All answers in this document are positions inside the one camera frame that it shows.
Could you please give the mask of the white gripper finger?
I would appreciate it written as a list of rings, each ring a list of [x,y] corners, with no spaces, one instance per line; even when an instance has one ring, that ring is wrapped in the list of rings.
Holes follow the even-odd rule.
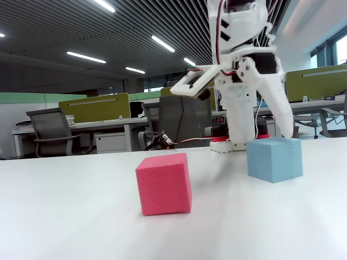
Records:
[[[274,74],[261,74],[253,59],[243,57],[236,73],[246,86],[260,93],[275,117],[282,136],[290,139],[294,127],[293,112],[282,85],[284,72],[281,62],[277,57],[275,61],[277,66]]]
[[[256,94],[244,83],[217,80],[221,105],[226,110],[229,139],[231,142],[249,142],[255,138],[254,111]]]

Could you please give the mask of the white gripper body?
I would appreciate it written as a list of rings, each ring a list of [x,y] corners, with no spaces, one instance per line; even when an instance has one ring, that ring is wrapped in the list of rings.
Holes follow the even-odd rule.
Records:
[[[227,76],[232,82],[241,82],[236,70],[239,62],[245,58],[251,58],[260,74],[277,73],[277,61],[274,47],[255,47],[253,45],[240,45],[224,54],[220,47],[214,45],[217,64],[225,64],[221,75]]]

